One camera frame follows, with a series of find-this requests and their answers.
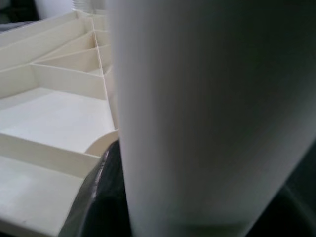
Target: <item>cream plastic tray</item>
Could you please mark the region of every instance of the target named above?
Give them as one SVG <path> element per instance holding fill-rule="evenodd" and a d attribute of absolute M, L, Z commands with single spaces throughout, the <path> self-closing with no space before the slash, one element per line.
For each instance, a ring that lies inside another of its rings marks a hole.
<path fill-rule="evenodd" d="M 56 236 L 116 129 L 106 15 L 0 34 L 0 232 Z"/>

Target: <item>white tube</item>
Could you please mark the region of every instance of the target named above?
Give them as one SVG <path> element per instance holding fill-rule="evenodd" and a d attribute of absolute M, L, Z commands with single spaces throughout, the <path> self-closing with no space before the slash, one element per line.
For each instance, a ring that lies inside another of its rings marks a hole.
<path fill-rule="evenodd" d="M 133 237 L 239 237 L 316 135 L 314 8 L 109 0 Z"/>

